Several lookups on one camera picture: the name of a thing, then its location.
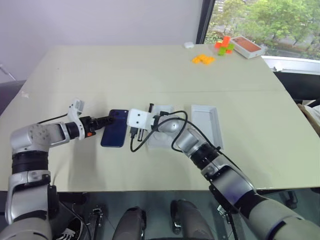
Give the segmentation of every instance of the white wall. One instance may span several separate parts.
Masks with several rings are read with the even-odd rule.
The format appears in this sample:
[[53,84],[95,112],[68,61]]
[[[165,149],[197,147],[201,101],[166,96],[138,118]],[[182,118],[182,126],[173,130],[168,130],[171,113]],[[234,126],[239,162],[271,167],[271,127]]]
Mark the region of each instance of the white wall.
[[[196,41],[202,0],[0,0],[0,63],[25,80],[55,45]],[[0,72],[0,83],[8,78]]]

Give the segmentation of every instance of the smartphone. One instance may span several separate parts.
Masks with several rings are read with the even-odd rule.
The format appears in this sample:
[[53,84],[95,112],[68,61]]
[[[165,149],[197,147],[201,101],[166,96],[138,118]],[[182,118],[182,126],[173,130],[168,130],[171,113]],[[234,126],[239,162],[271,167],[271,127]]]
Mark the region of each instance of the smartphone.
[[115,120],[112,124],[104,127],[101,146],[121,148],[125,143],[127,133],[128,110],[112,109],[109,116],[114,117]]

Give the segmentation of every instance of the black cable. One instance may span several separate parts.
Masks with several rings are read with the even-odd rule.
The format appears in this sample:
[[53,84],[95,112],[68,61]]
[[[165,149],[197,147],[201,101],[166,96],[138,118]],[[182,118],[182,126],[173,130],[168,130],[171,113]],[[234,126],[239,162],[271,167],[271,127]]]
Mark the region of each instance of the black cable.
[[53,117],[53,118],[49,118],[47,120],[43,120],[43,121],[40,121],[40,122],[37,122],[37,124],[43,124],[43,123],[46,123],[46,122],[49,122],[49,121],[52,121],[52,120],[55,120],[55,119],[60,119],[60,118],[63,118],[65,116],[67,116],[68,114],[63,114],[61,116],[56,116],[56,117]]
[[176,149],[174,147],[177,139],[180,137],[180,135],[182,134],[182,132],[185,130],[186,128],[186,125],[188,123],[188,114],[186,113],[186,111],[183,111],[183,110],[180,110],[180,111],[174,111],[174,112],[171,112],[169,113],[169,115],[172,115],[172,114],[178,114],[178,113],[183,113],[185,118],[184,118],[184,123],[183,123],[183,126],[181,128],[181,130],[179,131],[178,135],[173,139],[172,143],[171,143],[171,148],[172,150],[176,151],[176,152],[179,152],[179,153],[183,153],[183,151],[179,150],[179,149]]
[[85,223],[85,220],[79,215],[77,214],[75,211],[73,211],[70,207],[68,207],[64,202],[60,201],[60,204],[66,209],[68,210],[73,216],[75,216],[77,219],[79,219],[82,224],[84,224],[86,230],[87,230],[87,233],[89,235],[89,240],[92,240],[91,238],[91,233],[90,233],[90,229],[88,227],[88,225]]
[[216,147],[216,146],[214,146],[214,145],[210,142],[210,140],[206,137],[206,135],[205,135],[196,125],[194,125],[194,124],[193,124],[192,122],[190,122],[190,121],[188,121],[188,124],[190,124],[192,127],[194,127],[194,128],[201,134],[201,136],[208,142],[208,144],[209,144],[211,147],[217,149],[217,152],[218,152],[219,154],[223,155],[226,159],[228,159],[233,165],[235,165],[235,166],[240,170],[240,168],[239,168],[227,155],[225,155],[222,151],[220,151],[220,147],[219,147],[219,146]]
[[[169,115],[172,115],[172,114],[175,114],[175,113],[183,113],[183,112],[185,112],[185,111],[171,112],[171,113],[169,113]],[[226,159],[228,159],[233,165],[235,165],[235,166],[240,170],[240,168],[239,168],[227,155],[225,155],[222,151],[220,151],[220,147],[219,147],[219,146],[216,147],[216,146],[214,146],[214,145],[211,143],[211,141],[206,137],[206,135],[205,135],[196,125],[194,125],[192,122],[190,122],[190,121],[188,121],[188,120],[186,121],[185,119],[180,118],[180,117],[168,118],[168,119],[162,121],[161,123],[159,123],[159,124],[157,125],[157,128],[154,128],[154,129],[145,137],[145,139],[140,143],[140,145],[139,145],[136,149],[133,149],[134,138],[132,137],[132,138],[131,138],[131,141],[130,141],[130,150],[131,150],[131,152],[134,153],[134,152],[138,151],[138,150],[142,147],[142,145],[145,144],[145,142],[148,140],[148,138],[150,138],[150,136],[151,136],[162,124],[164,124],[164,123],[166,123],[166,122],[168,122],[168,121],[171,121],[171,120],[181,120],[181,121],[184,121],[184,124],[183,124],[184,127],[186,127],[186,124],[187,124],[187,123],[190,124],[192,127],[194,127],[194,128],[201,134],[201,136],[207,141],[207,143],[208,143],[212,148],[216,149],[219,154],[223,155]]]
[[132,137],[132,138],[131,138],[131,141],[130,141],[130,150],[131,150],[131,152],[134,153],[134,152],[138,151],[138,150],[142,147],[142,145],[145,144],[145,142],[148,140],[148,138],[150,138],[150,136],[151,136],[155,131],[157,131],[158,127],[160,127],[161,125],[165,124],[165,123],[168,122],[168,121],[179,120],[179,119],[182,119],[182,118],[180,118],[180,117],[171,117],[171,118],[168,118],[168,119],[160,122],[160,123],[157,125],[157,128],[152,129],[151,132],[143,139],[143,141],[142,141],[142,142],[139,144],[139,146],[137,146],[135,149],[133,149],[134,139],[133,139],[133,137]]

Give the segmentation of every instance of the beige tabletop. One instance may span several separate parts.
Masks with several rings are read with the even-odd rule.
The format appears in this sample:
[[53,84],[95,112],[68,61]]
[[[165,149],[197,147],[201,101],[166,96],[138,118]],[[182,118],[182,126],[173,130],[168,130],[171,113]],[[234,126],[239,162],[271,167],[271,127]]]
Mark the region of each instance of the beige tabletop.
[[[193,64],[198,54],[216,61]],[[0,116],[0,190],[11,174],[11,132],[66,113],[75,97],[85,101],[82,116],[92,117],[111,109],[147,110],[149,103],[189,114],[192,104],[216,106],[224,153],[255,187],[320,186],[319,137],[268,66],[260,57],[216,55],[211,45],[55,47]],[[208,189],[183,154],[146,147],[132,153],[129,133],[123,147],[101,147],[102,133],[50,150],[59,191]]]

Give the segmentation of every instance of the orange block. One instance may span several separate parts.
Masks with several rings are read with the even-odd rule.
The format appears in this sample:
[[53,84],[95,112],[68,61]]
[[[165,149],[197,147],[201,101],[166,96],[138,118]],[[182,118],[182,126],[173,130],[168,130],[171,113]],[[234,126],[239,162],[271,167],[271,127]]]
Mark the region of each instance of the orange block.
[[201,62],[201,60],[200,60],[200,58],[199,58],[198,56],[196,56],[194,59],[192,59],[192,62],[193,62],[194,64],[198,64],[198,63]]
[[224,36],[221,47],[224,47],[224,48],[228,47],[230,39],[231,39],[230,36]]
[[202,62],[206,65],[212,63],[214,60],[216,60],[214,57],[212,56],[207,56],[205,59],[202,60]]
[[219,49],[219,48],[221,47],[221,44],[222,44],[222,42],[217,41],[217,42],[215,43],[214,47],[215,47],[216,49]]
[[207,56],[204,54],[200,54],[198,55],[198,58],[202,61],[203,59],[205,59]]

